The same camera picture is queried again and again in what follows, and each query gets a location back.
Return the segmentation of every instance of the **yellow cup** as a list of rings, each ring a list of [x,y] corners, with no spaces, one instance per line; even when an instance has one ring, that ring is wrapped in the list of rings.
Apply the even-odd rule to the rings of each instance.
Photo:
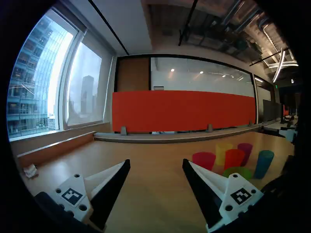
[[[225,165],[226,151],[233,148],[233,145],[230,143],[217,143],[216,144],[216,160],[217,165]]]

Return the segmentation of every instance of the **blue cup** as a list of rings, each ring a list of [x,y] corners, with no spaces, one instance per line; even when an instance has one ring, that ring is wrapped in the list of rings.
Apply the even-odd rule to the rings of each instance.
[[[265,174],[267,173],[270,167],[273,157],[274,153],[272,151],[264,150],[259,152],[254,178],[256,179],[264,178]]]

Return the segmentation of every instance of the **red cup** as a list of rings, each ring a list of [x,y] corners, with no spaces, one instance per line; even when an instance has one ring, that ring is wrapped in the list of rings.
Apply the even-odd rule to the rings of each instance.
[[[192,155],[192,162],[207,170],[212,170],[216,155],[211,152],[198,152]]]
[[[253,149],[253,145],[249,144],[249,143],[240,143],[240,144],[238,144],[238,149],[243,150],[245,153],[244,159],[241,163],[241,167],[243,167],[247,164],[247,161],[248,161],[250,154],[252,152],[252,149]]]
[[[245,153],[243,150],[239,149],[227,150],[224,170],[227,170],[230,167],[240,167],[244,157]]]

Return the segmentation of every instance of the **glass window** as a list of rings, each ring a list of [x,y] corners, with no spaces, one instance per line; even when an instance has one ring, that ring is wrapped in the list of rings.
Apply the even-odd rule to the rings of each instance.
[[[103,120],[112,54],[87,33],[70,70],[66,98],[67,126]]]
[[[9,137],[59,129],[55,99],[61,66],[77,33],[52,10],[30,33],[10,80],[7,102]]]
[[[151,88],[255,97],[251,75],[228,66],[174,57],[151,58]]]

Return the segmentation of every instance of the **building facade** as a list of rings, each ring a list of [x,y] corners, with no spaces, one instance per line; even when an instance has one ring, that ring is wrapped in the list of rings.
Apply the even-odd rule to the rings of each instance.
[[[13,69],[7,98],[10,138],[59,128],[55,115],[48,113],[48,93],[55,58],[67,33],[43,16],[24,43]]]

